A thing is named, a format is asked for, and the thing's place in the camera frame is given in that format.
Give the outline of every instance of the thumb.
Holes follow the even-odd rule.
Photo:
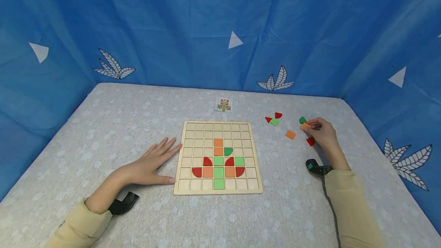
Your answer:
[[[154,184],[174,184],[175,179],[170,176],[160,176],[157,175],[153,179]]]

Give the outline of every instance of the green square tile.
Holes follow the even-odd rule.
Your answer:
[[[225,190],[225,182],[224,179],[214,179],[214,189],[215,190]]]
[[[224,177],[224,168],[214,168],[214,177]]]
[[[245,165],[245,159],[243,157],[235,157],[234,158],[234,165],[235,166],[244,166]]]
[[[224,158],[223,157],[214,157],[214,165],[215,166],[223,166]]]

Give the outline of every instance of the red triangle tile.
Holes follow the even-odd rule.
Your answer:
[[[204,163],[203,163],[203,166],[204,166],[204,167],[211,167],[211,166],[213,166],[213,163],[212,163],[212,161],[210,160],[210,158],[208,158],[208,157],[204,157]]]

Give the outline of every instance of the puzzle piece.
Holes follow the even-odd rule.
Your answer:
[[[294,140],[294,138],[296,137],[296,134],[294,132],[292,132],[291,130],[288,130],[288,132],[286,133],[285,136],[290,138],[291,140]]]

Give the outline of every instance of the wooden puzzle board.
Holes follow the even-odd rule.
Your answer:
[[[186,121],[175,195],[263,193],[250,123]]]

